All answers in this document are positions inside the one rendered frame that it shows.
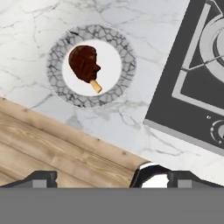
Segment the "dark grey hob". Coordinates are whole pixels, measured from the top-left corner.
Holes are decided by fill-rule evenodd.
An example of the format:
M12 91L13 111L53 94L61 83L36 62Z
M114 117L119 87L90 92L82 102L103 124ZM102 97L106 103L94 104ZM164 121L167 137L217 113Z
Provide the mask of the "dark grey hob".
M224 156L224 0L191 0L143 123Z

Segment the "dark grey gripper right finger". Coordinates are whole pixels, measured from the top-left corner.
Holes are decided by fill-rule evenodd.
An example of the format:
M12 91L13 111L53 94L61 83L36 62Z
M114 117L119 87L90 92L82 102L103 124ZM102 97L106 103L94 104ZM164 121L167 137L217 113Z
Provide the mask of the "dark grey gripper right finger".
M190 171L170 171L167 174L169 182L167 187L172 188L203 188L203 187L218 187L223 188L223 185L218 185L204 179L198 178Z

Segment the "white plate with marbled rim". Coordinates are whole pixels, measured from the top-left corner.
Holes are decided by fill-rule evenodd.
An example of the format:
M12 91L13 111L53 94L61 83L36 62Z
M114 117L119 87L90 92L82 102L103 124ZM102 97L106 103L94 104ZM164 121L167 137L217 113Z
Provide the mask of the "white plate with marbled rim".
M66 31L46 58L52 91L79 108L98 108L121 97L134 80L137 60L130 42L102 24Z

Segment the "brown meat drumstick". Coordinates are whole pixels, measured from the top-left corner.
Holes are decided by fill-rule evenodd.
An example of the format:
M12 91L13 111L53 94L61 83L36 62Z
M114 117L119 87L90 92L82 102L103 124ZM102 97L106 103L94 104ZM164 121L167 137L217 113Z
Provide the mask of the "brown meat drumstick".
M102 87L96 79L101 67L97 64L96 60L97 52L90 45L78 45L68 56L68 64L76 77L90 84L94 91L99 94L102 91Z

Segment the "silver hob knob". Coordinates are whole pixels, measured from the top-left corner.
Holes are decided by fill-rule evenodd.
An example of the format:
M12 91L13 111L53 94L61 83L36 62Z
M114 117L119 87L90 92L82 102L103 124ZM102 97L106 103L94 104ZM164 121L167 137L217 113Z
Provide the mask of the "silver hob knob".
M210 129L212 139L219 145L224 145L224 120L216 121Z

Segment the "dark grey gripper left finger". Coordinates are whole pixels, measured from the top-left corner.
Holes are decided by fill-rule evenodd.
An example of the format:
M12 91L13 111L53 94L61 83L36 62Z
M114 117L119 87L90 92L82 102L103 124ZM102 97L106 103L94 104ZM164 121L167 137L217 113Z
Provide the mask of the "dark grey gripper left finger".
M56 171L34 171L24 179L3 185L3 188L57 188Z

